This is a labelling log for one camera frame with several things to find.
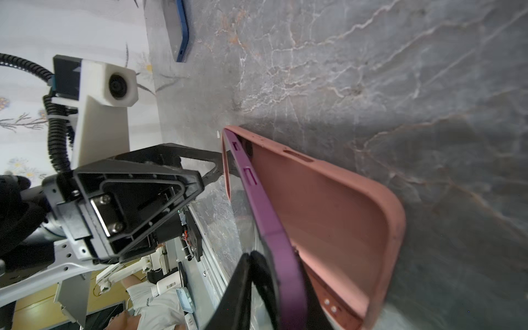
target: floral wallpaper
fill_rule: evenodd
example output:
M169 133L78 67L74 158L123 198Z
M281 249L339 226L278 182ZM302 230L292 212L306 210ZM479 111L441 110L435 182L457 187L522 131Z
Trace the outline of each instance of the floral wallpaper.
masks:
M128 112L132 150L162 142L148 54L143 0L3 0L0 52L53 71L63 54L108 62L137 73L139 101ZM26 72L0 67L0 173L22 175L32 185L54 174L48 159L48 92Z

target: marble table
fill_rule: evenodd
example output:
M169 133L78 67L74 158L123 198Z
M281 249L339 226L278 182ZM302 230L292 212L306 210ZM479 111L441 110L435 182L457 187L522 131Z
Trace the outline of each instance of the marble table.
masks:
M391 189L407 232L376 329L526 327L526 1L185 5L184 63L145 7L164 142L220 150L240 125ZM229 272L222 189L194 207Z

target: screw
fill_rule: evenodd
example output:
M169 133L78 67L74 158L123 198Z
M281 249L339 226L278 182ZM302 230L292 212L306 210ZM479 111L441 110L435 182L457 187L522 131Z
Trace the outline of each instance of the screw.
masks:
M110 203L111 200L112 200L112 198L109 195L101 195L101 196L99 196L97 198L96 202L99 205L106 205L106 204Z
M111 224L110 226L108 226L108 230L112 234L117 234L118 232L123 230L123 224L121 222L115 222L115 223Z

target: smartphone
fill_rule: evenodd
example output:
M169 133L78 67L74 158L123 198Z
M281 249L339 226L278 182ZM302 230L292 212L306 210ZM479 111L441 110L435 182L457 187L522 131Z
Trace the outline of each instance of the smartphone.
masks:
M222 132L222 156L227 195L237 226L245 231L242 249L265 257L279 329L304 329L307 298L301 266L239 137L228 129Z

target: white bottle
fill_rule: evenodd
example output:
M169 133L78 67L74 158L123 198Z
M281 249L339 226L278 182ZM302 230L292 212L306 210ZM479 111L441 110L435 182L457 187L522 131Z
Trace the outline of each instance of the white bottle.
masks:
M162 278L156 283L155 287L152 287L152 296L157 297L164 294L171 289L177 289L182 287L182 281L180 279L180 272L176 271L169 276Z

